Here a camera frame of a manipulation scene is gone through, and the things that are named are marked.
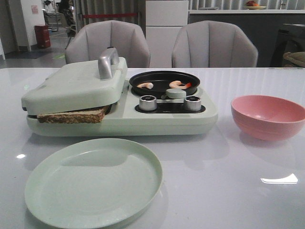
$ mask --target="appliance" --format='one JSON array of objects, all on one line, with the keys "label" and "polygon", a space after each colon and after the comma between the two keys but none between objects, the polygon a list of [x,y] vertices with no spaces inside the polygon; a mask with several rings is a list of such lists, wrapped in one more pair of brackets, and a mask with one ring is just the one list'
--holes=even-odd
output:
[{"label": "appliance", "polygon": [[[208,132],[216,123],[216,106],[200,86],[187,97],[184,90],[170,89],[157,99],[149,92],[137,95],[126,73],[126,60],[115,48],[105,50],[99,60],[63,66],[22,97],[29,127],[44,136],[193,135]],[[106,105],[111,108],[100,123],[37,119],[38,114]]]},{"label": "appliance", "polygon": [[283,54],[305,51],[305,25],[283,24],[278,31],[271,67],[285,66]]},{"label": "appliance", "polygon": [[146,1],[146,40],[151,68],[171,68],[172,51],[180,28],[188,22],[189,1]]}]

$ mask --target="black frying pan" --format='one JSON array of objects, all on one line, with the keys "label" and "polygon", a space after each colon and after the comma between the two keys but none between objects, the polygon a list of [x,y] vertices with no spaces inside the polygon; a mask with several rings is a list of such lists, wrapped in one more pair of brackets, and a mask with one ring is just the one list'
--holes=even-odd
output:
[{"label": "black frying pan", "polygon": [[[133,76],[129,80],[129,83],[136,94],[153,95],[157,99],[161,99],[162,96],[165,95],[166,90],[170,88],[170,82],[176,80],[181,81],[183,84],[191,83],[191,87],[184,89],[187,96],[194,94],[200,84],[200,80],[196,76],[175,71],[152,71],[140,73]],[[139,84],[147,82],[153,83],[152,89],[137,87]]]}]

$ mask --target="white table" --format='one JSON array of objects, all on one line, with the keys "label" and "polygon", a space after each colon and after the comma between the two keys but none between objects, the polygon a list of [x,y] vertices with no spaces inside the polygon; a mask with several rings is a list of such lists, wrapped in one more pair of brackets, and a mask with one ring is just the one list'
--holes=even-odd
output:
[{"label": "white table", "polygon": [[[27,210],[24,187],[46,157],[89,137],[43,137],[26,123],[20,98],[55,72],[52,68],[0,70],[0,228],[49,229]],[[129,69],[128,77],[153,69]],[[266,94],[305,105],[305,69],[175,69],[196,75],[219,109],[205,135],[122,137],[156,153],[164,182],[148,210],[128,229],[303,229],[305,128],[280,142],[242,133],[230,102]],[[266,184],[294,174],[295,184]]]}]

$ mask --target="mint green plate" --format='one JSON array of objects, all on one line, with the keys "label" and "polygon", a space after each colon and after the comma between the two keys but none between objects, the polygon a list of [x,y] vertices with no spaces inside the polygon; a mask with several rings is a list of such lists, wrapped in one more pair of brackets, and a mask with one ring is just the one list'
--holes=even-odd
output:
[{"label": "mint green plate", "polygon": [[156,155],[133,141],[94,139],[42,161],[25,187],[29,211],[65,229],[124,225],[145,211],[162,183]]}]

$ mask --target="bread slice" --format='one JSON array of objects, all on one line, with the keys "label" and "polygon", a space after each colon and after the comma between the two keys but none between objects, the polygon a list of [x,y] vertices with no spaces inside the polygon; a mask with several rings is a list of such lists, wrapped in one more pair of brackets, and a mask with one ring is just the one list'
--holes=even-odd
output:
[{"label": "bread slice", "polygon": [[40,123],[100,123],[105,117],[109,106],[102,106],[77,111],[67,111],[52,114],[39,114]]}]

